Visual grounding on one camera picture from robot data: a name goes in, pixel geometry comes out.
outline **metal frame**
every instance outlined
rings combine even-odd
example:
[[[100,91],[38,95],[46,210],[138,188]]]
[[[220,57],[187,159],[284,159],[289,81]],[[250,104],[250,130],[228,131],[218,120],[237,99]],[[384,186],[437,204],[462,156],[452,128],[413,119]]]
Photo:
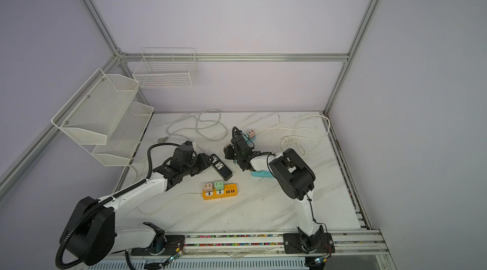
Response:
[[[117,65],[121,68],[122,72],[127,77],[132,78],[132,74],[127,66],[127,62],[131,61],[140,61],[142,59],[142,54],[126,54],[120,50],[116,46],[116,43],[111,36],[106,24],[104,23],[100,12],[97,10],[93,0],[80,0],[84,8],[86,9],[89,17],[92,19],[96,29],[99,31],[101,36],[103,37],[104,41],[106,42],[108,48],[111,50],[113,56],[105,63],[102,67],[104,72],[108,72],[113,66]],[[369,5],[366,9],[366,12],[362,18],[360,26],[356,32],[354,41],[350,47],[350,51],[348,54],[197,54],[198,61],[299,61],[299,62],[306,62],[306,61],[340,61],[343,62],[342,69],[340,74],[337,78],[337,81],[333,87],[332,94],[330,95],[326,107],[324,109],[324,115],[329,115],[330,109],[335,102],[338,92],[340,91],[345,78],[350,71],[350,67],[352,66],[353,60],[358,52],[360,44],[362,43],[364,36],[370,26],[372,17],[377,9],[380,0],[370,0]],[[87,81],[77,92],[76,94],[69,100],[71,104],[76,104],[79,101],[79,98],[84,96],[84,93],[89,89],[91,85],[93,85],[93,80],[91,79]],[[147,105],[147,100],[143,96],[143,94],[139,91],[137,94],[141,103]],[[9,171],[2,177],[0,180],[0,205],[5,201],[5,198],[9,194],[12,188],[18,184],[21,179],[26,176],[29,169],[35,164],[35,162],[40,158],[42,153],[45,151],[47,146],[54,140],[56,135],[58,134],[58,129],[50,124],[42,134],[31,144],[31,146],[21,155],[21,157],[15,162],[15,164],[9,169]],[[352,180],[352,176],[350,175],[350,171],[347,167],[345,162],[345,158],[341,151],[340,145],[338,144],[337,138],[335,136],[335,132],[331,127],[330,130],[330,142],[332,143],[332,147],[335,151],[337,161],[340,165],[340,169],[342,170],[343,178],[345,183],[347,184],[347,188],[350,192],[352,202],[356,208],[356,212],[362,214],[364,226],[367,229],[370,229],[369,220],[362,208],[362,204],[360,198],[357,194],[355,184]],[[370,233],[375,233],[381,236],[380,231],[378,230],[351,230],[346,231],[344,234],[357,234],[359,236],[368,235]],[[370,244],[364,243],[360,241],[360,237],[357,238],[357,242],[352,242],[352,246],[356,249],[355,253],[350,254],[363,254],[365,247],[369,246]],[[344,253],[343,249],[339,249],[337,254]],[[375,254],[377,255],[377,261],[380,265],[383,265],[383,268],[387,268],[390,270],[396,270],[394,262],[390,256],[388,250],[380,249],[380,252],[369,252],[365,254]]]

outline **mesh shelf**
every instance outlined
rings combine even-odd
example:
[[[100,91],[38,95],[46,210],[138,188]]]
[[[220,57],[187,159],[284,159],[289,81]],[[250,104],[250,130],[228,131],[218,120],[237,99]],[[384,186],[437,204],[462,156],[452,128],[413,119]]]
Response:
[[[126,166],[149,123],[153,107],[132,102],[105,145],[91,152],[105,166]]]
[[[198,74],[193,48],[142,48],[133,72],[140,88],[192,87]]]
[[[135,97],[139,82],[117,74],[102,76],[60,125],[54,124],[76,143],[107,144]]]

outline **yellow connector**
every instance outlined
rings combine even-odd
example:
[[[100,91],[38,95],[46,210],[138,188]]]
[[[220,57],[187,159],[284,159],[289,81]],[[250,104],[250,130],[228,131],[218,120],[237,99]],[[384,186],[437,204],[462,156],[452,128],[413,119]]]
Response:
[[[225,188],[221,191],[216,191],[215,189],[213,189],[212,192],[205,192],[203,190],[204,200],[219,199],[219,198],[234,197],[234,196],[237,196],[237,185],[235,183],[225,184]]]

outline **table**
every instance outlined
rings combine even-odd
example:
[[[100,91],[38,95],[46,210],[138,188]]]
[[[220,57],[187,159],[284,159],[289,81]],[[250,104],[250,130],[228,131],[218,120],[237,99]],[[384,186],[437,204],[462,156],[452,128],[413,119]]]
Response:
[[[136,209],[120,219],[117,225],[139,225],[143,221],[150,221],[167,232],[229,232],[229,231],[263,231],[263,230],[296,230],[298,219],[293,201],[283,192],[274,178],[252,177],[250,171],[243,172],[232,160],[224,158],[223,148],[230,142],[231,129],[238,127],[244,133],[249,130],[259,131],[267,127],[294,127],[296,121],[305,115],[318,115],[318,112],[252,112],[252,113],[222,113],[221,122],[228,127],[227,136],[221,141],[209,141],[199,136],[194,130],[184,130],[180,134],[192,138],[199,147],[208,154],[215,153],[220,157],[233,176],[225,183],[236,183],[238,195],[231,198],[203,200],[197,195],[181,196],[164,206],[159,212],[151,216],[143,216]],[[159,138],[167,136],[166,128],[178,118],[186,114],[154,114],[149,122],[143,140],[157,142]],[[202,120],[216,120],[218,113],[205,113]],[[180,121],[171,127],[171,131],[182,127],[194,127],[195,120]],[[210,125],[210,122],[200,122],[199,127]],[[324,135],[326,129],[319,117],[311,117],[300,122],[299,127],[309,127]],[[222,126],[215,126],[201,131],[210,138],[221,137],[224,133]],[[289,130],[268,130],[257,135],[255,150],[282,152],[281,141],[284,136],[291,135]],[[300,130],[298,135],[313,137],[311,131]],[[170,137],[167,142],[183,143],[186,140]],[[318,141],[301,139],[300,143],[311,150]],[[151,142],[143,142],[136,153],[134,163],[140,162],[147,154]],[[295,144],[288,142],[285,148],[291,147],[297,151]],[[153,167],[163,163],[172,156],[174,147],[161,146],[152,151]],[[303,157],[316,175],[314,182],[313,210],[318,222],[324,222],[328,230],[357,230],[360,229],[359,220],[352,205],[350,195],[343,181],[335,154],[328,139],[311,154]],[[138,171],[143,170],[145,176],[148,169],[145,163],[134,165]],[[130,170],[122,188],[134,181],[135,173]],[[212,167],[196,176],[185,176],[183,181],[169,191],[159,194],[142,203],[139,208],[143,212],[152,212],[164,203],[184,193],[201,193],[203,185],[221,180]]]

